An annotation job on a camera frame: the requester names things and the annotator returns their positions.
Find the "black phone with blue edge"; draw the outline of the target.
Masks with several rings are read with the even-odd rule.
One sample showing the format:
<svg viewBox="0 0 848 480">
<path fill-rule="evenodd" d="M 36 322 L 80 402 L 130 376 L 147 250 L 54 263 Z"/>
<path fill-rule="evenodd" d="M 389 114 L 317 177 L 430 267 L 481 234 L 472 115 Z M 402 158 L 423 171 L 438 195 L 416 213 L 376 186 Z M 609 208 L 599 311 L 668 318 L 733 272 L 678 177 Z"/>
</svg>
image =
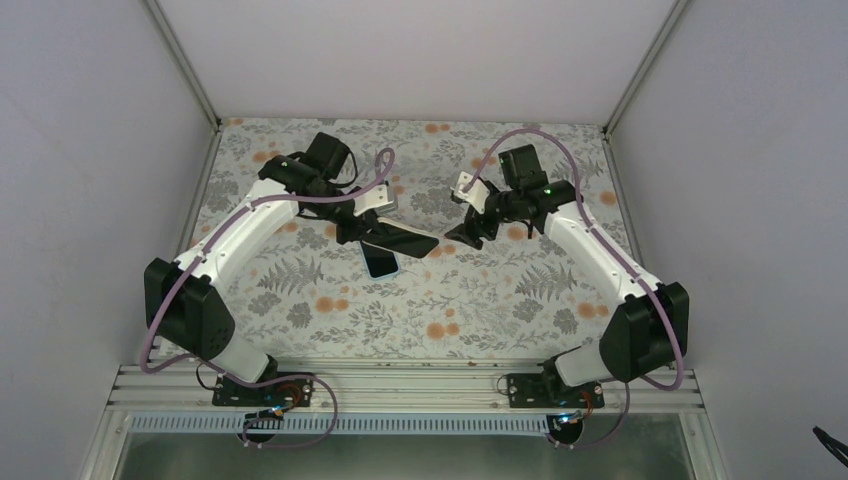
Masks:
<svg viewBox="0 0 848 480">
<path fill-rule="evenodd" d="M 406 241 L 391 241 L 393 251 L 396 254 L 405 255 L 408 257 L 422 259 L 427 257 L 433 250 L 439 246 L 439 239 L 427 234 L 427 237 L 420 237 Z"/>
</svg>

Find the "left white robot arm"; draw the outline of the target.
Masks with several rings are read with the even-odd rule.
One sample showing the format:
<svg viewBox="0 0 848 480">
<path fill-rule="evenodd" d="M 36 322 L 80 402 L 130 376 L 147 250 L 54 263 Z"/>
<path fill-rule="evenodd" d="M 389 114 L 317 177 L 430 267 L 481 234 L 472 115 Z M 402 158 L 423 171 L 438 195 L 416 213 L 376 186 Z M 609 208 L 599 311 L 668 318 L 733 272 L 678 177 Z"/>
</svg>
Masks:
<svg viewBox="0 0 848 480">
<path fill-rule="evenodd" d="M 278 155 L 260 169 L 245 198 L 193 248 L 172 261 L 154 259 L 144 272 L 147 333 L 138 360 L 146 374 L 194 358 L 238 385 L 255 405 L 277 394 L 276 361 L 241 337 L 220 296 L 242 266 L 280 227 L 308 204 L 351 206 L 385 180 L 396 159 L 386 147 L 375 156 L 376 178 L 346 194 L 302 158 Z"/>
</svg>

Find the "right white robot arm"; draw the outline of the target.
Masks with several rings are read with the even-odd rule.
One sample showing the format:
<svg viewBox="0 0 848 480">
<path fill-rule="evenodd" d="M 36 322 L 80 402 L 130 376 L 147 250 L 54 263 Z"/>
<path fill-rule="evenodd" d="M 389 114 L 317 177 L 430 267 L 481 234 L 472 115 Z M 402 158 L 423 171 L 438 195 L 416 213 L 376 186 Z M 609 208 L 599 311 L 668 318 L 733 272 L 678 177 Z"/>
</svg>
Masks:
<svg viewBox="0 0 848 480">
<path fill-rule="evenodd" d="M 524 223 L 569 254 L 614 308 L 599 340 L 543 363 L 544 399 L 565 407 L 585 384 L 628 383 L 664 365 L 681 367 L 689 314 L 685 288 L 662 282 L 630 257 L 596 223 L 577 185 L 548 179 L 534 146 L 501 153 L 499 165 L 505 190 L 468 172 L 457 174 L 451 197 L 468 210 L 447 238 L 481 249 L 501 225 Z"/>
</svg>

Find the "cream white phone case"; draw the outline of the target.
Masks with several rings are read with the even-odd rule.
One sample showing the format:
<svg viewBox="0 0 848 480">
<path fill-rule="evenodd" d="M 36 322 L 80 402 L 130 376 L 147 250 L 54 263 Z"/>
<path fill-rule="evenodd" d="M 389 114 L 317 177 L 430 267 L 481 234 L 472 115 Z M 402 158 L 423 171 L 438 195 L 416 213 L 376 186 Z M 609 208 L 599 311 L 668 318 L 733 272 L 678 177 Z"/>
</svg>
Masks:
<svg viewBox="0 0 848 480">
<path fill-rule="evenodd" d="M 386 217 L 375 217 L 370 221 L 368 235 L 381 241 L 406 241 L 427 237 L 426 233 Z"/>
</svg>

